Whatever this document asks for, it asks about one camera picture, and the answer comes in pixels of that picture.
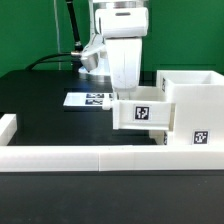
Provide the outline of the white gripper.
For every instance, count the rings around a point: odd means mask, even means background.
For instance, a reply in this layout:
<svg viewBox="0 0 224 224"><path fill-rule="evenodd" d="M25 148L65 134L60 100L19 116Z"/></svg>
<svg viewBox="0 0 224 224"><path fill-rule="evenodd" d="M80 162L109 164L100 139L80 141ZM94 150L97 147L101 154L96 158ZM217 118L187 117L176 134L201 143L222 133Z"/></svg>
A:
<svg viewBox="0 0 224 224"><path fill-rule="evenodd" d="M100 65L106 53L111 85L118 99L128 99L139 85L142 38L147 35L149 12L146 7L99 8L95 11L97 33L81 53L88 72Z"/></svg>

